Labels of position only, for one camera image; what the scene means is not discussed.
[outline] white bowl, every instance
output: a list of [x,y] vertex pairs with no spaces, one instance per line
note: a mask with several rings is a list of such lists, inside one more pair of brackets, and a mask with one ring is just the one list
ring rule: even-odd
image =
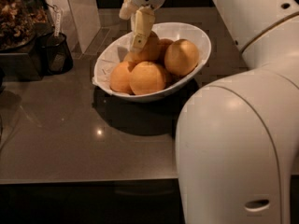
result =
[[181,80],[167,87],[163,91],[144,95],[130,95],[126,93],[115,92],[109,86],[110,73],[114,66],[121,62],[129,51],[130,41],[133,35],[133,33],[129,33],[110,44],[99,56],[94,67],[93,84],[101,88],[106,93],[115,95],[127,101],[139,103],[152,102],[163,99],[167,95],[178,91],[206,64],[211,53],[211,42],[207,34],[200,28],[186,23],[167,22],[154,24],[152,31],[154,31],[160,39],[168,38],[173,41],[179,39],[188,39],[192,41],[201,51],[203,59],[186,77],[183,77]]

